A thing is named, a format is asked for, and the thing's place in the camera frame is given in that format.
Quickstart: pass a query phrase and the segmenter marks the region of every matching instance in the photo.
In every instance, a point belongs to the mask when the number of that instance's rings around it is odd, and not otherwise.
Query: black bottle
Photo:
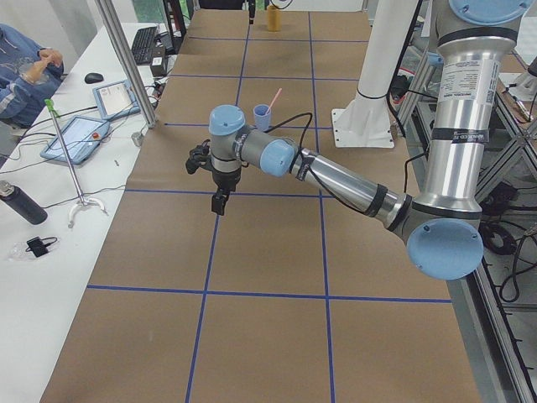
[[[0,199],[33,225],[41,224],[48,216],[47,212],[20,187],[6,181],[0,181]]]

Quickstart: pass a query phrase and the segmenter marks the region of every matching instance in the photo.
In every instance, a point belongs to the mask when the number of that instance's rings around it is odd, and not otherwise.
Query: white table
[[[137,29],[151,24],[124,24],[127,39]],[[139,68],[144,84],[153,82],[148,66]],[[95,71],[105,81],[87,85],[86,73]],[[95,105],[91,89],[107,82],[125,79],[123,69],[103,28],[90,43],[64,83],[53,97],[60,114]],[[85,113],[98,117],[97,111]],[[36,120],[49,118],[43,111]],[[123,123],[118,119],[112,127]],[[76,173],[84,192],[123,185],[138,157],[139,148],[131,140],[134,131],[144,129],[140,114],[132,115],[101,144]],[[35,131],[54,133],[51,123]],[[50,139],[32,136],[28,141]],[[39,162],[45,143],[25,146],[19,161],[6,161],[0,172]],[[18,155],[15,149],[12,156]],[[76,196],[66,165],[45,162],[15,173],[0,173],[0,180],[21,187],[41,206]],[[34,226],[24,221],[5,203],[0,203],[0,401],[6,403],[38,402],[44,392],[87,281],[107,235],[123,191],[103,192],[96,197],[106,204],[108,215],[98,207],[76,214],[75,226],[67,227],[67,215],[74,201],[48,209],[45,222]],[[49,254],[34,260],[9,259],[16,243],[40,236],[58,237],[58,245]]]

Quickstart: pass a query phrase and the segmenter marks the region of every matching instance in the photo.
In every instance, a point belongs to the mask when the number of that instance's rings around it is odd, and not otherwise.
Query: black keyboard
[[[155,45],[157,27],[141,28],[134,36],[131,51],[137,65],[148,65],[151,63],[151,56]]]

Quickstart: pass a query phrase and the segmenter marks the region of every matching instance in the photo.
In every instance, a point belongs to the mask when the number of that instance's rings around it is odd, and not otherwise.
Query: pink stick
[[[267,113],[269,113],[270,109],[272,109],[272,106],[274,105],[274,103],[276,102],[276,100],[278,99],[279,97],[279,94],[282,92],[282,89],[280,88],[278,90],[278,92],[276,92],[276,95],[274,95],[274,98],[272,98],[272,102],[270,103],[270,105],[268,105],[268,109],[267,109],[267,112],[265,112],[265,115]]]

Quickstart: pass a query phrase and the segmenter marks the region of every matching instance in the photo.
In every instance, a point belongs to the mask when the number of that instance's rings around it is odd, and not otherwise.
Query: black mouse
[[[86,77],[84,77],[84,81],[86,84],[93,84],[96,82],[101,82],[104,80],[104,77],[100,73],[87,73]]]

